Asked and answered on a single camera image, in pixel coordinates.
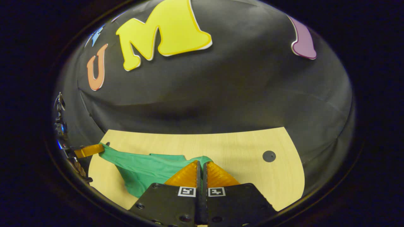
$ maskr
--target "light wood tabletop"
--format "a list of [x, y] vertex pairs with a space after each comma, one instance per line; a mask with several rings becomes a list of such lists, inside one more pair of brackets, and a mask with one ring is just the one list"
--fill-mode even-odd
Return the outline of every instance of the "light wood tabletop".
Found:
[[[218, 134], [152, 134], [108, 130], [101, 143], [128, 153], [184, 155], [187, 160], [208, 156], [241, 184], [253, 183], [277, 211], [301, 198], [304, 172], [299, 154], [285, 128]], [[272, 162], [263, 159], [273, 151]], [[114, 164], [93, 155], [88, 176], [91, 186], [130, 209], [137, 198], [129, 194]]]

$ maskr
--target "wooden table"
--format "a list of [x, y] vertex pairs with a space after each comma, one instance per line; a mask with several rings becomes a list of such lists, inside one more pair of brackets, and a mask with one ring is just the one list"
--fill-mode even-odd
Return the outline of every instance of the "wooden table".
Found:
[[[304, 189], [304, 172], [299, 154], [285, 128], [219, 134], [173, 135], [108, 130], [101, 143], [128, 153], [184, 155], [191, 159], [208, 156], [241, 184], [253, 183], [275, 210], [299, 198]], [[265, 151], [276, 159], [266, 162]], [[114, 164], [93, 155], [88, 175], [91, 186], [125, 209], [137, 198], [129, 194]]]

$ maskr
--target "green cloth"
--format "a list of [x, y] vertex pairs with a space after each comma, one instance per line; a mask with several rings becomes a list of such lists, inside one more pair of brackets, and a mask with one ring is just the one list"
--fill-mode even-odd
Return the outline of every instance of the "green cloth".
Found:
[[115, 164], [125, 181], [127, 191], [138, 198], [152, 183], [164, 184], [170, 177], [194, 160], [200, 161], [201, 166], [205, 162], [212, 161], [206, 156], [186, 160], [183, 155], [126, 153], [102, 145], [104, 151], [99, 153], [99, 156]]

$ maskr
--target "yellow letter m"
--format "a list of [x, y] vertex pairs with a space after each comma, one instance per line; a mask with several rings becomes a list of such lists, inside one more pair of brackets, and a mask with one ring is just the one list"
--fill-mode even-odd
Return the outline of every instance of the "yellow letter m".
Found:
[[146, 23], [132, 18], [116, 31], [125, 70], [130, 71], [141, 63], [132, 45], [144, 58], [153, 59], [157, 30], [161, 36], [158, 52], [163, 56], [202, 50], [212, 45], [210, 34], [201, 31], [195, 20], [190, 0], [164, 0], [154, 8]]

